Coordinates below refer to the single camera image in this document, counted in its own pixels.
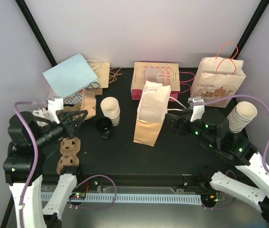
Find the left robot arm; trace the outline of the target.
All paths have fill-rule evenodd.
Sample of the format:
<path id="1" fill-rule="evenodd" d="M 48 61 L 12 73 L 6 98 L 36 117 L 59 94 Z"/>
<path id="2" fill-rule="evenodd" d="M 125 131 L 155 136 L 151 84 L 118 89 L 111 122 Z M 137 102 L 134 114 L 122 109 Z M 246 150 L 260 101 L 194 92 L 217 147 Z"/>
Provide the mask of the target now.
<path id="1" fill-rule="evenodd" d="M 62 226 L 62 214 L 72 190 L 84 185 L 84 177 L 78 174 L 81 142 L 75 134 L 87 114 L 86 110 L 61 112 L 57 123 L 27 111 L 16 111 L 10 118 L 11 142 L 3 169 L 19 228 Z M 61 146 L 56 170 L 60 177 L 50 201 L 43 207 L 41 185 L 46 156 L 42 150 L 56 142 Z"/>

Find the kraft bag with white handles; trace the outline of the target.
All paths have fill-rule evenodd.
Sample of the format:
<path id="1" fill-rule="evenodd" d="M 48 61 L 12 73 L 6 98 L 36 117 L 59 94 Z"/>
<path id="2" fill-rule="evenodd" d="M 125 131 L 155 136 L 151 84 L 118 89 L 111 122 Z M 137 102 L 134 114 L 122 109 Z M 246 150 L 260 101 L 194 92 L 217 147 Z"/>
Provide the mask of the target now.
<path id="1" fill-rule="evenodd" d="M 170 94 L 171 86 L 146 82 L 137 109 L 134 143 L 155 145 L 172 99 Z"/>

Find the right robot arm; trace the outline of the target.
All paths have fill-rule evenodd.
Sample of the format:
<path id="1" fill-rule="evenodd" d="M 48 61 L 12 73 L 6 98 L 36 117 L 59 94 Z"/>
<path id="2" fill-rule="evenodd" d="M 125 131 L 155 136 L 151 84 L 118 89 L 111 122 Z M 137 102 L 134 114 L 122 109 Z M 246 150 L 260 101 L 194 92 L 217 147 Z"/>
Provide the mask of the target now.
<path id="1" fill-rule="evenodd" d="M 181 115 L 166 114 L 173 130 L 192 134 L 202 145 L 214 152 L 223 162 L 244 173 L 255 186 L 232 179 L 218 170 L 208 170 L 198 179 L 203 191 L 211 189 L 225 192 L 261 213 L 269 223 L 269 166 L 264 164 L 257 148 L 244 136 L 231 133 L 228 119 L 217 109 L 196 115 L 183 110 Z"/>

